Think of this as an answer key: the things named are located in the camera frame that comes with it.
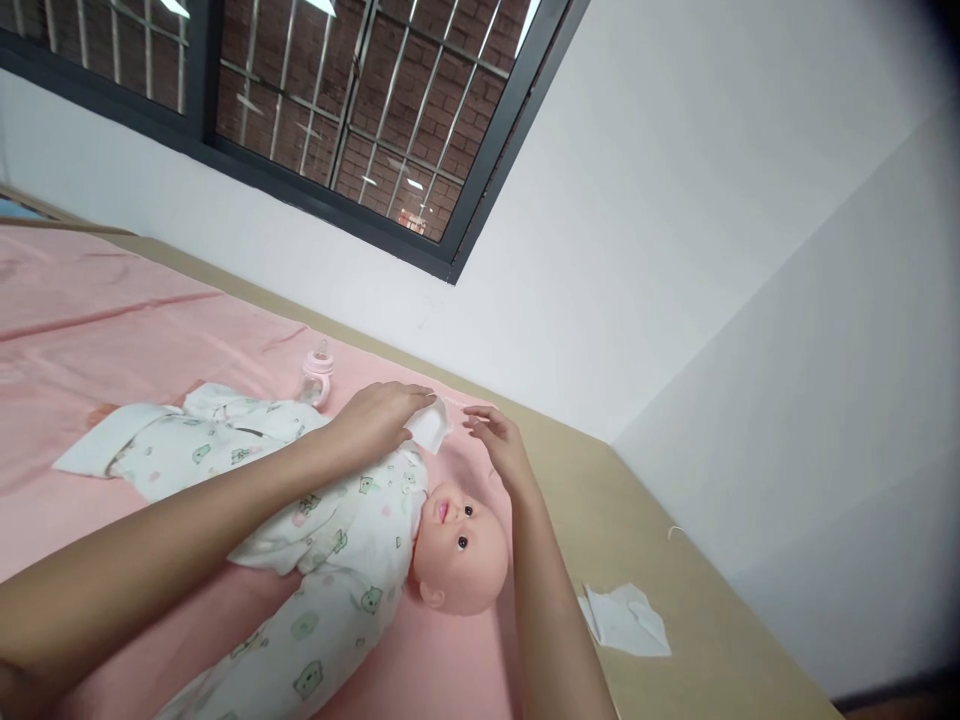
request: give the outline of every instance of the baby doll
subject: baby doll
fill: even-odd
[[[106,406],[54,467],[124,477],[156,502],[329,422],[303,403],[264,402],[210,383],[182,405]],[[160,718],[310,717],[376,646],[409,574],[427,606],[470,615],[493,604],[508,567],[496,516],[452,483],[428,494],[426,468],[410,442],[288,506],[230,559],[280,574],[296,567],[304,578]]]

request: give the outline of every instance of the pink bottle cap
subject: pink bottle cap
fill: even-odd
[[[308,353],[303,359],[303,374],[310,377],[329,375],[333,372],[333,356],[327,352],[327,341],[320,342],[320,348]]]

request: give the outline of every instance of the brick wall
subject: brick wall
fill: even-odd
[[[57,25],[59,51],[80,62],[80,40],[75,0],[52,0]],[[275,162],[295,172],[301,170],[311,180],[327,185],[336,161],[337,124],[314,115],[308,109],[284,99],[279,106],[275,89],[281,85],[292,96],[308,103],[314,98],[317,68],[328,16],[304,0],[296,3],[286,77],[283,77],[284,49],[287,42],[293,0],[260,0],[252,72],[271,87],[249,84],[250,103],[244,109],[238,99],[245,95],[245,80],[229,68],[221,68],[217,130],[223,136],[241,142],[241,127],[246,114],[242,143],[250,150],[269,157],[273,146]],[[27,34],[46,42],[46,19],[42,0],[22,0]],[[127,0],[127,7],[144,15],[143,2]],[[476,56],[493,16],[497,0],[459,0],[448,35],[448,43]],[[481,59],[509,73],[520,37],[529,0],[502,0],[489,40]],[[240,68],[248,61],[253,0],[226,0],[223,29],[223,58]],[[380,8],[389,15],[407,20],[412,0],[381,0]],[[412,24],[429,35],[443,36],[453,6],[452,0],[419,0]],[[0,0],[0,25],[13,29],[12,0]],[[86,0],[85,5],[89,66],[94,72],[113,78],[111,14],[102,0]],[[363,0],[337,0],[323,82],[316,105],[339,117],[348,97],[348,81],[354,61],[357,37],[364,13]],[[151,21],[173,35],[179,33],[176,16],[159,2],[150,6]],[[121,83],[135,92],[146,93],[145,34],[135,21],[118,15],[120,33]],[[381,114],[389,91],[390,79],[403,43],[404,29],[385,17],[378,17],[372,30],[362,76],[359,78],[351,124],[370,136],[380,128]],[[175,40],[152,33],[153,97],[177,108],[178,45]],[[414,136],[431,70],[441,55],[436,78],[426,97],[423,118]],[[403,224],[422,227],[427,237],[439,240],[450,218],[460,184],[438,176],[426,198],[433,173],[427,165],[437,166],[463,181],[493,117],[506,81],[478,67],[469,86],[459,119],[453,127],[460,98],[467,88],[473,64],[429,39],[409,33],[400,61],[396,84],[380,136],[383,141],[406,150],[420,162],[403,162],[389,149],[377,147],[356,133],[348,133],[340,172],[333,183],[338,193],[361,202],[381,214],[387,214],[396,187],[390,216]],[[309,143],[304,155],[304,142]],[[448,136],[450,142],[443,152]],[[419,190],[407,179],[419,183]],[[412,222],[422,216],[424,223]]]

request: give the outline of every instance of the folded tissue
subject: folded tissue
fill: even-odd
[[[453,432],[447,420],[447,406],[439,397],[432,405],[415,412],[404,427],[413,435],[413,441],[431,455],[437,454],[443,439]]]
[[[587,597],[577,599],[598,643],[638,657],[671,656],[663,620],[634,585],[621,585],[606,595],[584,587]]]

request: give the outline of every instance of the doll head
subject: doll head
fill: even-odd
[[[486,505],[453,483],[438,485],[420,512],[413,576],[428,607],[476,615],[490,607],[507,578],[503,526]]]

